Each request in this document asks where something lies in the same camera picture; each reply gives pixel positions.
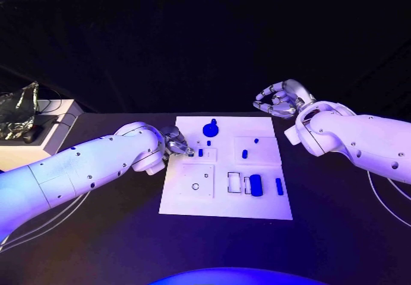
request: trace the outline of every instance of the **blue object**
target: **blue object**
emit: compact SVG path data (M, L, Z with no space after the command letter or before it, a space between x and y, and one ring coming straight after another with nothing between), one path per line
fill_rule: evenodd
M160 279L152 285L224 284L224 285L320 285L325 283L277 271L221 267L183 272Z
M251 185L251 195L255 197L263 196L261 176L258 174L251 175L250 185Z
M280 179L280 178L276 178L276 184L277 184L277 192L279 192L279 195L284 195L284 192L283 192L283 184L281 184L281 179Z
M218 134L218 126L217 126L217 120L212 119L212 123L208 123L204 126L204 135L209 138L215 137Z

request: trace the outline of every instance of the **small blue piece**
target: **small blue piece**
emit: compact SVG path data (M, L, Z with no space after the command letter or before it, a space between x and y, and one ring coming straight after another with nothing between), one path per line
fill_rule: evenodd
M251 185L251 195L255 197L263 196L261 176L258 174L251 175L250 185Z
M277 192L279 192L279 195L284 195L284 192L283 192L283 184L281 184L281 179L280 179L280 178L276 178L276 184L277 184Z
M212 119L212 123L208 123L204 126L204 135L209 138L215 137L218 134L218 126L217 126L217 120Z

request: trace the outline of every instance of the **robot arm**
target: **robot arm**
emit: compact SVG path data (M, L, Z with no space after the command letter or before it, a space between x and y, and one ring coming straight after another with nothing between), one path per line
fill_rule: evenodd
M173 126L159 132L134 122L52 157L0 174L0 240L55 206L97 189L133 168L153 175L162 159L193 154Z
M273 105L260 101L271 90L279 91ZM296 125L284 133L293 145L303 143L315 156L329 151L343 153L362 169L411 183L411 123L356 115L342 104L317 102L294 80L270 86L257 95L254 106L286 119L299 112Z

